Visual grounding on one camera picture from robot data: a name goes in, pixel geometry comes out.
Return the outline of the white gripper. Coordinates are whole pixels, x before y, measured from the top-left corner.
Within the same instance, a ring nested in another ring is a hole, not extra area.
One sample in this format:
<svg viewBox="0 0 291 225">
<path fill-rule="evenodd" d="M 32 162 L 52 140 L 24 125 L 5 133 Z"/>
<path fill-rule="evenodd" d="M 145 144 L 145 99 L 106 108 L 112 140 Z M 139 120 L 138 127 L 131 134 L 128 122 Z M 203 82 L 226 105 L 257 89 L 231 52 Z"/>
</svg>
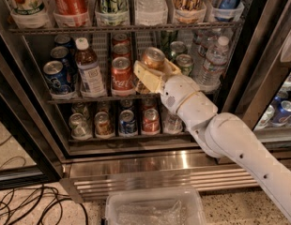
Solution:
<svg viewBox="0 0 291 225">
<path fill-rule="evenodd" d="M 205 128 L 217 114 L 217 106 L 200 91 L 192 78 L 178 75 L 181 69 L 173 62 L 165 58 L 163 64 L 164 73 L 136 61 L 133 72 L 151 93 L 161 93 L 164 86 L 162 104 L 185 123 L 188 131 Z M 165 75 L 172 77 L 165 82 Z"/>
</svg>

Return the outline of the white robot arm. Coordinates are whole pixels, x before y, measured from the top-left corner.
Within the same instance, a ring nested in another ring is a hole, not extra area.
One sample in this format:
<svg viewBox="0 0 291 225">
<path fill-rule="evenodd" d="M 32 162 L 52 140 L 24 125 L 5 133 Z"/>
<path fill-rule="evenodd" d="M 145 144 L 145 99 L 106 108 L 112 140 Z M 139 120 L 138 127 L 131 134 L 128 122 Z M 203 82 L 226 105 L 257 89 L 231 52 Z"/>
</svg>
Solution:
<svg viewBox="0 0 291 225">
<path fill-rule="evenodd" d="M 240 118 L 219 113 L 199 85 L 169 61 L 159 69 L 137 61 L 133 72 L 150 92 L 161 96 L 169 112 L 179 116 L 207 155 L 230 158 L 247 171 L 291 223 L 291 171 Z"/>
</svg>

